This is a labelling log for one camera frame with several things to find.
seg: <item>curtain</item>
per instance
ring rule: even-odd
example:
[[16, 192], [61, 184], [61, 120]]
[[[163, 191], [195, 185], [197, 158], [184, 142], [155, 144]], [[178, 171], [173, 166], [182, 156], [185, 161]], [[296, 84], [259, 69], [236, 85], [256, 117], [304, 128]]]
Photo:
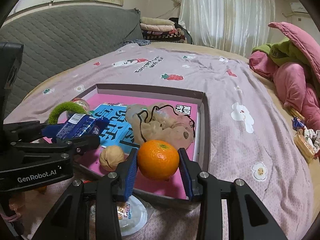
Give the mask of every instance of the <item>curtain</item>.
[[275, 14], [275, 0], [182, 0], [179, 24], [196, 45], [248, 57], [271, 38]]

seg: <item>headboard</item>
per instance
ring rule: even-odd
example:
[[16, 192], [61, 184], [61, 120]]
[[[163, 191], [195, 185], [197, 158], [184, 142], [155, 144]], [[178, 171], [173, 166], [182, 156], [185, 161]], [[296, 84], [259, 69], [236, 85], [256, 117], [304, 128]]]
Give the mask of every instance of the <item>headboard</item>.
[[0, 29], [0, 41], [22, 43], [24, 51], [5, 117], [46, 79], [142, 38], [136, 9], [72, 5], [9, 22]]

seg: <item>blue snack package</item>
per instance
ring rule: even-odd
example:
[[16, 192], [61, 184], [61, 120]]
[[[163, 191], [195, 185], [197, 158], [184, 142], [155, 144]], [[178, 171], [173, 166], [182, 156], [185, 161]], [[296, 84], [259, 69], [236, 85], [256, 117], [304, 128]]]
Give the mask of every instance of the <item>blue snack package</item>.
[[73, 114], [56, 134], [56, 139], [65, 141], [84, 134], [99, 135], [108, 124], [106, 117], [96, 119], [89, 114]]
[[305, 123], [303, 121], [301, 121], [301, 119], [299, 119], [298, 117], [294, 117], [292, 119], [292, 127], [294, 130], [299, 130], [299, 129], [303, 129], [305, 127]]

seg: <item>pink blanket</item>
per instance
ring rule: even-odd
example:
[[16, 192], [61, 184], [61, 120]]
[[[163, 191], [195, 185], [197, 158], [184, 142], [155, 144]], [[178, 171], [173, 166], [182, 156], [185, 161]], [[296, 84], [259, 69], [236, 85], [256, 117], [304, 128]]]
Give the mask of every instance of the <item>pink blanket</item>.
[[[281, 30], [303, 52], [319, 80], [320, 58], [315, 55], [320, 53], [320, 46], [314, 39], [305, 31], [289, 23], [271, 23], [269, 26]], [[301, 113], [306, 119], [308, 128], [320, 130], [319, 101], [310, 83], [312, 78], [307, 66], [294, 62], [278, 66], [262, 51], [256, 51], [251, 55], [249, 66], [259, 75], [273, 80], [280, 101], [284, 106], [292, 106]]]

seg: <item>white dog print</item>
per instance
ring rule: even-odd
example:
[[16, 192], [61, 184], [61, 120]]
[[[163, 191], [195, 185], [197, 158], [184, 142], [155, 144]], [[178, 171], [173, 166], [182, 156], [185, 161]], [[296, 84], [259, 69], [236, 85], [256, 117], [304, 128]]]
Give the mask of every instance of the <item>white dog print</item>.
[[253, 133], [253, 124], [254, 120], [251, 117], [248, 109], [243, 106], [239, 105], [239, 103], [234, 103], [232, 106], [233, 112], [231, 113], [231, 117], [235, 121], [244, 121], [245, 130], [248, 133]]

